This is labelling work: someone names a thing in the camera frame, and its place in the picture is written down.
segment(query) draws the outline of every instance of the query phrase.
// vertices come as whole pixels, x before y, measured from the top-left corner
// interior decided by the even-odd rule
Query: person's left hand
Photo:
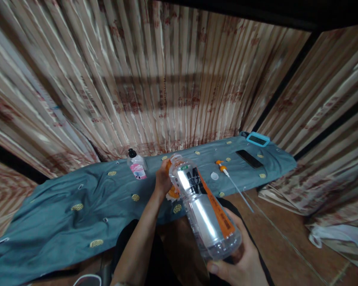
[[[166,196],[166,194],[168,193],[168,191],[171,189],[172,186],[171,180],[166,171],[166,166],[168,162],[169,159],[165,159],[162,162],[162,165],[160,166],[159,170],[156,171],[154,192],[157,192],[159,195],[162,195],[163,197]]]

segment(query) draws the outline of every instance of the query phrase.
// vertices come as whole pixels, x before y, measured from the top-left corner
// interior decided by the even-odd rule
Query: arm
[[[111,285],[115,285],[117,282],[125,282],[130,285],[144,284],[159,209],[172,185],[165,170],[167,162],[168,159],[164,160],[156,172],[154,192],[119,259]]]

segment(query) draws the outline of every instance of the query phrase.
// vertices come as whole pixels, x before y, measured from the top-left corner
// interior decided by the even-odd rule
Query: black pump cap
[[[134,158],[134,157],[136,157],[136,152],[133,150],[133,149],[129,149],[128,150],[128,156],[130,157],[130,158]]]

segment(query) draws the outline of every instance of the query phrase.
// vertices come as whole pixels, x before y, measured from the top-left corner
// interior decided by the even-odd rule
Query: hand
[[[207,263],[208,271],[219,276],[232,286],[267,286],[268,282],[260,264],[259,252],[249,238],[247,229],[238,216],[232,213],[229,209],[224,209],[240,230],[243,243],[239,249],[232,254],[235,265],[226,263],[222,260],[209,261]]]
[[[168,191],[171,189],[172,183],[167,174],[166,166],[169,162],[169,159],[165,159],[162,162],[159,170],[156,171],[156,181],[155,181],[155,190],[154,193],[159,194],[159,196],[166,196]]]

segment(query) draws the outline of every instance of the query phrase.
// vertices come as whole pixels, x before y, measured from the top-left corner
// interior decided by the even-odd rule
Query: teal bedsheet
[[[251,168],[235,152],[246,150],[264,167]],[[192,159],[215,196],[236,193],[231,181],[215,161],[225,161],[231,178],[240,190],[271,182],[296,167],[293,157],[274,143],[262,148],[238,136],[179,151]],[[155,185],[155,172],[163,154],[147,157],[148,178],[136,180],[126,160],[93,164],[65,176],[46,181],[28,197],[0,243],[0,285],[19,285],[46,273],[65,268],[113,246],[121,230],[140,218]],[[216,172],[219,179],[210,175]],[[139,201],[131,199],[139,195]],[[185,215],[173,208],[181,201],[165,201],[158,224]]]

